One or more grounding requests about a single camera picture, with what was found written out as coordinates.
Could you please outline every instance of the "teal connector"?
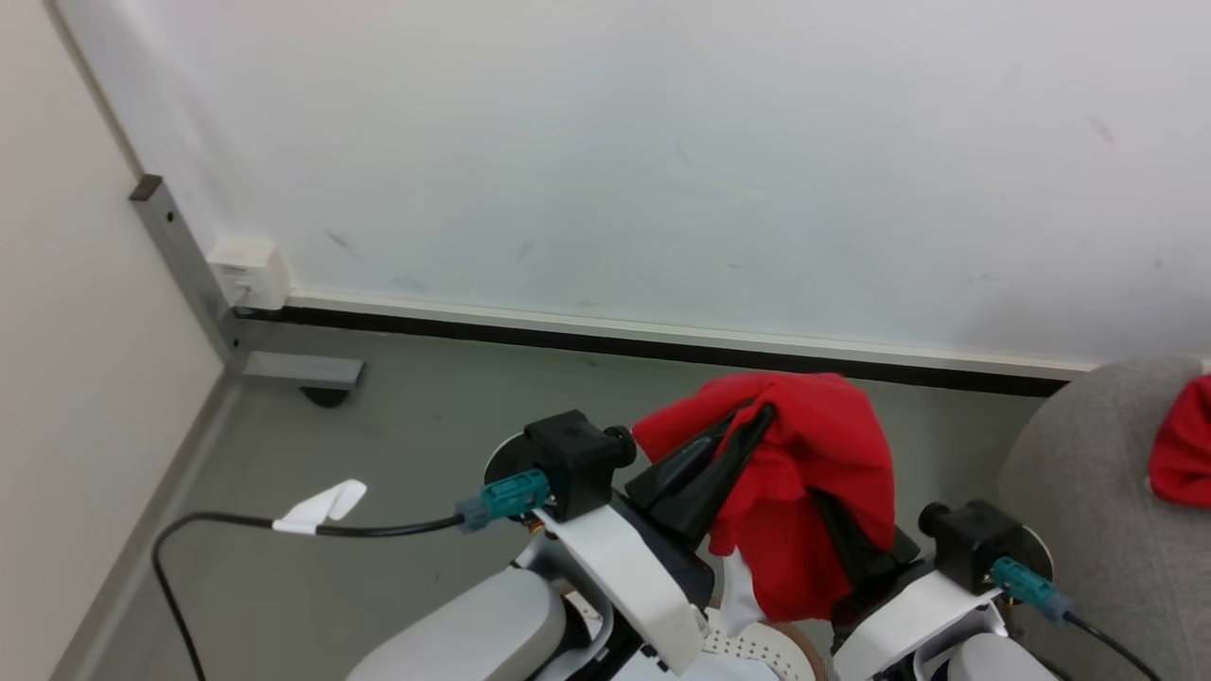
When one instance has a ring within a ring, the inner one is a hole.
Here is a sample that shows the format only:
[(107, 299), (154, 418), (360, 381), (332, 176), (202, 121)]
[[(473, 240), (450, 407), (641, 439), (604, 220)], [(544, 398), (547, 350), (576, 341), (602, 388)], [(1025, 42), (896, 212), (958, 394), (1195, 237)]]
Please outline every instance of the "teal connector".
[(464, 533), (475, 532), (498, 517), (529, 513), (546, 503), (549, 491), (546, 475), (538, 469), (484, 485), (478, 497), (454, 505), (455, 513), (463, 516), (463, 525), (458, 527)]
[(1009, 597), (1037, 607), (1051, 622), (1063, 620), (1072, 599), (1055, 590), (1050, 582), (1016, 560), (1003, 557), (992, 566), (992, 579)]

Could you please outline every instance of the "white electrical socket box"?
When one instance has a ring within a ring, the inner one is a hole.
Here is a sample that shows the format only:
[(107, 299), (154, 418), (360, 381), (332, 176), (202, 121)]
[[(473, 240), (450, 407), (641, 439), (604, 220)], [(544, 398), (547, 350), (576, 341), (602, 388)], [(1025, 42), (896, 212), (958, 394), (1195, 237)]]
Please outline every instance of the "white electrical socket box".
[(291, 276), (277, 246), (260, 236), (224, 234), (206, 262), (228, 304), (279, 310), (291, 293)]

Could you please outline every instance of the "metal bracket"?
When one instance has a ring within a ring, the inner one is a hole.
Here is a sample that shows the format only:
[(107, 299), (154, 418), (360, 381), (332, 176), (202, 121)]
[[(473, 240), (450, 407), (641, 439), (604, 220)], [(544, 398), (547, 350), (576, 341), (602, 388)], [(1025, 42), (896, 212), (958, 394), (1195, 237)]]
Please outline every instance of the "metal bracket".
[(235, 316), (223, 296), (168, 184), (160, 176), (144, 174), (130, 200), (211, 345), (229, 370), (247, 378), (297, 385), (316, 404), (320, 404), (316, 391), (342, 394), (340, 400), (322, 406), (335, 406), (344, 394), (357, 388), (366, 373), (362, 360), (241, 350), (240, 336), (247, 322)]

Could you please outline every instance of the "black caster wheel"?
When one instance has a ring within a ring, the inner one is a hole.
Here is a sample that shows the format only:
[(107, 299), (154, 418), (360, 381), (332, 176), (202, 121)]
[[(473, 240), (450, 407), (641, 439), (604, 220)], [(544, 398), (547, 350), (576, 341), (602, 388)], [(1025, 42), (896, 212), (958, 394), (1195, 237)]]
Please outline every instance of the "black caster wheel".
[(299, 388), (299, 391), (306, 395), (306, 399), (312, 405), (326, 410), (339, 407), (345, 404), (345, 397), (349, 396), (349, 390), (337, 390), (334, 388)]

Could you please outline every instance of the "red garment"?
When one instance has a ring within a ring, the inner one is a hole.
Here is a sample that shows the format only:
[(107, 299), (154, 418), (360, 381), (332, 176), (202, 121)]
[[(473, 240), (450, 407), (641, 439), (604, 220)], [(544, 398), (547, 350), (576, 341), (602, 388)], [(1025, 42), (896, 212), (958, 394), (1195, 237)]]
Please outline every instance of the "red garment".
[(750, 400), (727, 437), (763, 405), (777, 418), (716, 517), (710, 550), (740, 549), (769, 619), (828, 619), (850, 584), (808, 488), (837, 497), (877, 546), (890, 551), (895, 538), (891, 452), (861, 390), (836, 374), (729, 376), (643, 419), (635, 437), (656, 462)]
[(1154, 494), (1175, 504), (1211, 508), (1211, 376), (1177, 396), (1148, 462)]

